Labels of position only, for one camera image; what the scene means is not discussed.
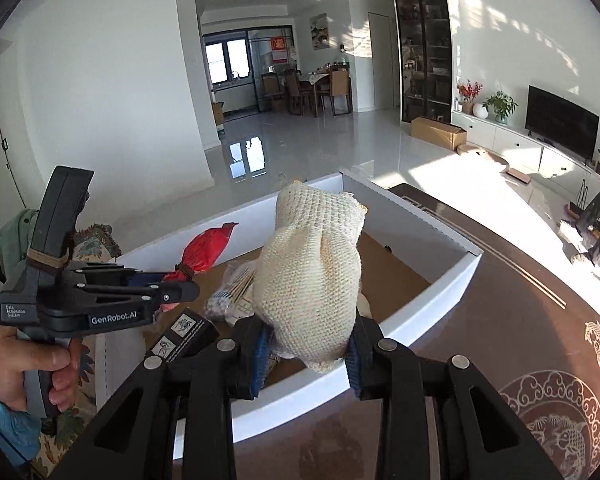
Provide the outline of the person's left hand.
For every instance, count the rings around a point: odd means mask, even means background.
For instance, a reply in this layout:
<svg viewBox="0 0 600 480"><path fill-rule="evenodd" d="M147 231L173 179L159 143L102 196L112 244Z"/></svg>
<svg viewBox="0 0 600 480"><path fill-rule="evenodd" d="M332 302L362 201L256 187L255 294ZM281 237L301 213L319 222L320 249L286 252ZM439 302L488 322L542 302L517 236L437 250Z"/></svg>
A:
<svg viewBox="0 0 600 480"><path fill-rule="evenodd" d="M76 402L80 370L81 341L73 339L68 348L36 344L17 338L15 327L0 327L0 401L12 411L27 409L23 374L28 370L52 373L53 387L48 400L64 412Z"/></svg>

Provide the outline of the blue sleeved forearm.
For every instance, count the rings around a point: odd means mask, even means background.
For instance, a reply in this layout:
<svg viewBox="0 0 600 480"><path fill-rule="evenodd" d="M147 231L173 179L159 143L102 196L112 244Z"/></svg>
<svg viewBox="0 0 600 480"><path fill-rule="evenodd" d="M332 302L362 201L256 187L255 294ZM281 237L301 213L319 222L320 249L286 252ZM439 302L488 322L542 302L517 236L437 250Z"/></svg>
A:
<svg viewBox="0 0 600 480"><path fill-rule="evenodd" d="M0 401L0 449L15 466L34 460L40 452L42 420L15 412Z"/></svg>

